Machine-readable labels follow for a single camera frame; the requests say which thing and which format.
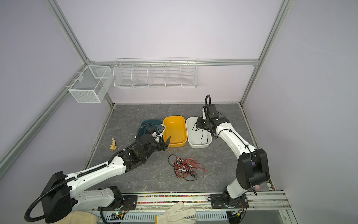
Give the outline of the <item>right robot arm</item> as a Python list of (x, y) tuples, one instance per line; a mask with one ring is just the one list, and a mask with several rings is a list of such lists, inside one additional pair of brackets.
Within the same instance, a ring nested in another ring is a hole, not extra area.
[(214, 138), (223, 139), (237, 158), (236, 178), (222, 194), (222, 202), (233, 208), (246, 192), (270, 179), (268, 156), (264, 149), (257, 149), (244, 140), (229, 120), (216, 110), (215, 104), (206, 103), (202, 111), (197, 127), (208, 131)]

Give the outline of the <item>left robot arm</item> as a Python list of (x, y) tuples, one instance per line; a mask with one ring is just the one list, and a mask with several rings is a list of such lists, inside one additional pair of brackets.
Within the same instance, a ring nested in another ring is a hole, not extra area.
[(98, 190), (89, 188), (144, 165), (154, 151), (166, 151), (170, 141), (171, 138), (165, 138), (163, 134), (146, 133), (106, 162), (68, 175), (61, 171), (53, 174), (41, 195), (26, 210), (25, 221), (45, 220), (52, 224), (75, 211), (134, 209), (135, 205), (123, 197), (117, 186)]

